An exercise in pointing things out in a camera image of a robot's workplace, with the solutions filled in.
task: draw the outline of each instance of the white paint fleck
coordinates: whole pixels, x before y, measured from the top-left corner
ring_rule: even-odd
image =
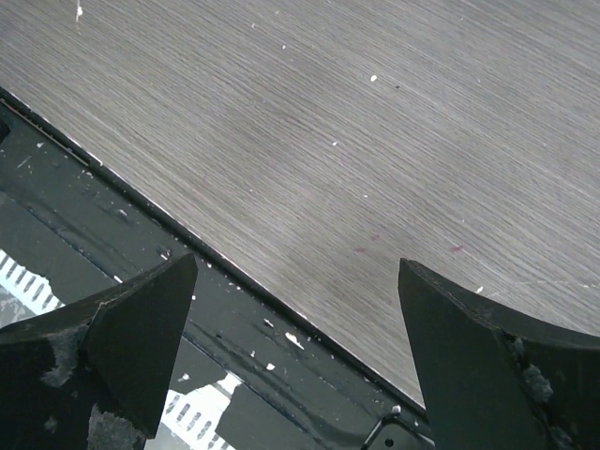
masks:
[[[298,340],[298,338],[296,336],[294,336],[292,333],[286,333],[285,337],[296,347],[299,347],[300,349],[304,350],[304,347],[302,346],[302,344],[300,343],[300,341]]]
[[[83,15],[82,2],[80,0],[77,0],[77,13],[75,15],[76,23],[79,23],[79,19],[81,18],[82,15]]]

